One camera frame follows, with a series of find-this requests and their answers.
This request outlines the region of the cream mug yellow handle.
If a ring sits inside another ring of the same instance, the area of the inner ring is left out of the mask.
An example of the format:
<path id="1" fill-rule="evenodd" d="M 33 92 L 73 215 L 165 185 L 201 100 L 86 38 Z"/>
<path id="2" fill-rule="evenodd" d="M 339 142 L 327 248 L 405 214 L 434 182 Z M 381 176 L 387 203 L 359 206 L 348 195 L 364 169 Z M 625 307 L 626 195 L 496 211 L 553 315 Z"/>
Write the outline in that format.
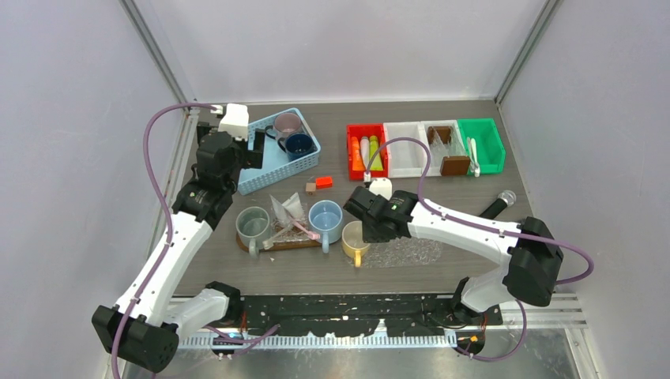
<path id="1" fill-rule="evenodd" d="M 363 240 L 363 223 L 359 220 L 347 223 L 341 233 L 342 250 L 350 257 L 356 268 L 361 268 L 363 257 L 371 244 Z"/>

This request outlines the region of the mauve mug black handle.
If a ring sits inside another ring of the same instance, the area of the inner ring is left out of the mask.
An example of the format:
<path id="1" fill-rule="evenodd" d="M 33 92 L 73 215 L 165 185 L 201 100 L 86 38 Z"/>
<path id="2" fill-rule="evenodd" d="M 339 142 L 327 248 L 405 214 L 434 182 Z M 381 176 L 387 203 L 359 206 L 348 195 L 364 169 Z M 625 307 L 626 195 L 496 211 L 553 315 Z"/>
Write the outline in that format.
<path id="1" fill-rule="evenodd" d="M 294 113 L 282 113 L 275 117 L 271 126 L 265 127 L 265 135 L 274 140 L 289 137 L 301 131 L 303 123 Z"/>

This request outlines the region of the light blue mug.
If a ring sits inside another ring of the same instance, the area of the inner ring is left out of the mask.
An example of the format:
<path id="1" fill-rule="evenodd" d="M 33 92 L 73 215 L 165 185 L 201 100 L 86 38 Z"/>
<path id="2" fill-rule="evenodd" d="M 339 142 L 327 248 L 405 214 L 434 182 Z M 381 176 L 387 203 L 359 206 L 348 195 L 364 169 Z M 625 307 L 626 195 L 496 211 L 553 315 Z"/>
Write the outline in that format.
<path id="1" fill-rule="evenodd" d="M 311 206 L 308 221 L 311 230 L 318 234 L 323 253 L 329 253 L 330 246 L 341 239 L 343 219 L 342 208 L 334 201 L 322 200 Z"/>

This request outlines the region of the white toothpaste tube red cap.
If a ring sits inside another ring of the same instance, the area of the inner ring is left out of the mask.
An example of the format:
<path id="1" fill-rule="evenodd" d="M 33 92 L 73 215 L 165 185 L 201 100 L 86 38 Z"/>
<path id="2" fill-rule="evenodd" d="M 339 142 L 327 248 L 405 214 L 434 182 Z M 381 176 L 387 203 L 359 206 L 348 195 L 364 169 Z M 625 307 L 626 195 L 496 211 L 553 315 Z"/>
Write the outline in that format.
<path id="1" fill-rule="evenodd" d="M 286 227 L 291 224 L 291 215 L 286 210 L 281 202 L 279 202 L 274 196 L 270 195 L 270 200 L 272 203 L 273 211 L 277 222 L 282 226 Z"/>

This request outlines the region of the grey-green mug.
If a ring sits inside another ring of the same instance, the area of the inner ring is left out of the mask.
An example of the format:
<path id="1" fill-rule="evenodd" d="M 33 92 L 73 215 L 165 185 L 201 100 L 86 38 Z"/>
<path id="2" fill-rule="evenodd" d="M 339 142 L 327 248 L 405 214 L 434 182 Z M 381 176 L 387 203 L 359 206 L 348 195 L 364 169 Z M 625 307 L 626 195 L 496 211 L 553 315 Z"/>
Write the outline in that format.
<path id="1" fill-rule="evenodd" d="M 263 242 L 271 237 L 269 213 L 258 206 L 245 208 L 235 221 L 240 242 L 252 257 L 257 257 L 263 249 Z"/>

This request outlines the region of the pink toothbrush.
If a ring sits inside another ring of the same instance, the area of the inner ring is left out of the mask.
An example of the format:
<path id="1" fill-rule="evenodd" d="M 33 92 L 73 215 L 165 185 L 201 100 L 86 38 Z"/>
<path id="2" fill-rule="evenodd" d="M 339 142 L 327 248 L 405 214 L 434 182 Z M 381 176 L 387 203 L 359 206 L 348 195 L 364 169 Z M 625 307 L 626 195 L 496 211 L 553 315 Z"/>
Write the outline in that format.
<path id="1" fill-rule="evenodd" d="M 302 231 L 310 240 L 318 241 L 320 239 L 320 234 L 318 232 L 308 230 L 298 220 L 292 220 L 292 225 Z"/>

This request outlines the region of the clear textured acrylic holder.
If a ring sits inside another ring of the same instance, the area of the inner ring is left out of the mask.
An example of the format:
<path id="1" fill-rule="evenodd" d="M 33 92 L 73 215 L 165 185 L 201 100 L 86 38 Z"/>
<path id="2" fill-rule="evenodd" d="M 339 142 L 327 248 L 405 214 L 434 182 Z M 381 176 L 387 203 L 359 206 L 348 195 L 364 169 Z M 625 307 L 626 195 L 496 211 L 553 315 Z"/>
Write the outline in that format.
<path id="1" fill-rule="evenodd" d="M 270 224 L 270 237 L 263 242 L 266 249 L 277 243 L 303 242 L 318 239 L 318 235 L 310 231 L 303 223 L 294 218 L 283 205 L 278 206 L 275 219 Z"/>

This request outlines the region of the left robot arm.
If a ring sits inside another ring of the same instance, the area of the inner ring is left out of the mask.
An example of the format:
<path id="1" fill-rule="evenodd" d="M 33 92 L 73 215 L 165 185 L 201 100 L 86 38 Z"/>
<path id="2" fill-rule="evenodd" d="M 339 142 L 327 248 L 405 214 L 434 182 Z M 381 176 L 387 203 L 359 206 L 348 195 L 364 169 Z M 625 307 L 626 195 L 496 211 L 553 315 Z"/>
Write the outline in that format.
<path id="1" fill-rule="evenodd" d="M 214 281 L 173 310 L 168 304 L 196 252 L 232 204 L 243 169 L 260 168 L 265 133 L 212 131 L 200 137 L 192 177 L 168 211 L 166 230 L 136 279 L 112 307 L 98 306 L 92 325 L 106 352 L 151 373 L 163 371 L 178 344 L 218 321 L 236 325 L 240 291 Z"/>

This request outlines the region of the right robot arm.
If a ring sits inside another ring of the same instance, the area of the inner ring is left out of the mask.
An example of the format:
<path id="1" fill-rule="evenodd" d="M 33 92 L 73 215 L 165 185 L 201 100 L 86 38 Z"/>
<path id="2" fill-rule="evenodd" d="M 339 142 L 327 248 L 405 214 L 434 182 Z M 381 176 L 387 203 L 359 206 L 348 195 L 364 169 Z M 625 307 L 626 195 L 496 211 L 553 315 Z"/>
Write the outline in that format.
<path id="1" fill-rule="evenodd" d="M 362 186 L 355 188 L 344 210 L 361 221 L 365 242 L 420 238 L 495 263 L 496 269 L 458 284 L 450 305 L 452 316 L 462 324 L 473 323 L 501 302 L 518 300 L 537 307 L 551 303 L 563 252 L 551 244 L 553 236 L 542 220 L 488 220 L 422 201 L 408 191 L 397 190 L 385 198 Z"/>

